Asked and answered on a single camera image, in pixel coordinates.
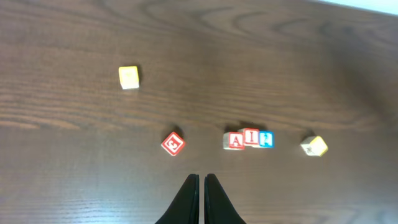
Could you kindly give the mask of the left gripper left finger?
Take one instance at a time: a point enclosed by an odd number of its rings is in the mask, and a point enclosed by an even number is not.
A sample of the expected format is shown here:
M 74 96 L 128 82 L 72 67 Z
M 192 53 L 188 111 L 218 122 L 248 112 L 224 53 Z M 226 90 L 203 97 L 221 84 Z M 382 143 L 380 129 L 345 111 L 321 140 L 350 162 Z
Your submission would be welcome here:
M 170 206 L 155 224 L 198 224 L 199 221 L 199 175 L 190 174 Z

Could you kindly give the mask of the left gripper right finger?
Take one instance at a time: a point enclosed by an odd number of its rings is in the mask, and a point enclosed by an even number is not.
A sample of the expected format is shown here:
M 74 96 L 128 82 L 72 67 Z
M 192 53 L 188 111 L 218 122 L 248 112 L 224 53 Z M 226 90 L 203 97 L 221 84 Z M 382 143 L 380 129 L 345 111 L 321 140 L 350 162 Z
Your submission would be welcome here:
M 205 177 L 205 224 L 246 224 L 214 174 Z

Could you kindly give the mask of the red letter A block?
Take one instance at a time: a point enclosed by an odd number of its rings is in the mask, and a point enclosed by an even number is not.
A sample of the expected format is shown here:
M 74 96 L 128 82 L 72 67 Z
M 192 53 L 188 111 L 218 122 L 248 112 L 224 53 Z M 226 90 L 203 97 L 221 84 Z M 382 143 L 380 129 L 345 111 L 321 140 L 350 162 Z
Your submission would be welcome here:
M 240 151 L 244 150 L 244 136 L 239 132 L 227 132 L 223 135 L 223 149 Z

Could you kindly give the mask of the red letter I block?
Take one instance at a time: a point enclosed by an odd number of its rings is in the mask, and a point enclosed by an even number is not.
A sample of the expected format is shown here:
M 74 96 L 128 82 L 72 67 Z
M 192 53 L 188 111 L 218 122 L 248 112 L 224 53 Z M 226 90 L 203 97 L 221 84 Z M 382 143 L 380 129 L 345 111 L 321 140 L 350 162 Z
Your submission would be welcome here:
M 259 130 L 254 128 L 243 128 L 239 130 L 243 134 L 243 144 L 250 147 L 260 147 Z

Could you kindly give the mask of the blue number 2 block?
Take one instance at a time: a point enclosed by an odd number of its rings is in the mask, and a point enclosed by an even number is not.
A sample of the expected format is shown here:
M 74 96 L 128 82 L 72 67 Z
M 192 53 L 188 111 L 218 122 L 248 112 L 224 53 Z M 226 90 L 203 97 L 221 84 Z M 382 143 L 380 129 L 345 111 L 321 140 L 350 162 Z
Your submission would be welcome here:
M 274 133 L 272 131 L 259 131 L 257 148 L 274 148 Z

